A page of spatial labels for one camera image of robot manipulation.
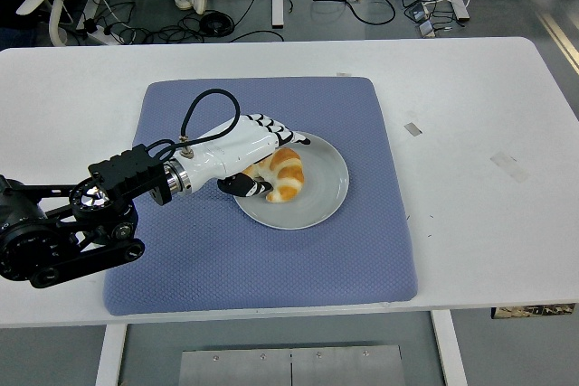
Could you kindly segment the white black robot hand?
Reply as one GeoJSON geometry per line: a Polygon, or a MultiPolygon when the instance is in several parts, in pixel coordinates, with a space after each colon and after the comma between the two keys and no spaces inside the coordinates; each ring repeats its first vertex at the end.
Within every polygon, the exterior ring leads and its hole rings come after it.
{"type": "Polygon", "coordinates": [[[181,194],[194,193],[212,179],[222,192],[250,197],[272,189],[270,182],[255,181],[242,171],[289,143],[310,140],[262,114],[241,115],[190,141],[181,135],[181,150],[167,163],[181,194]]]}

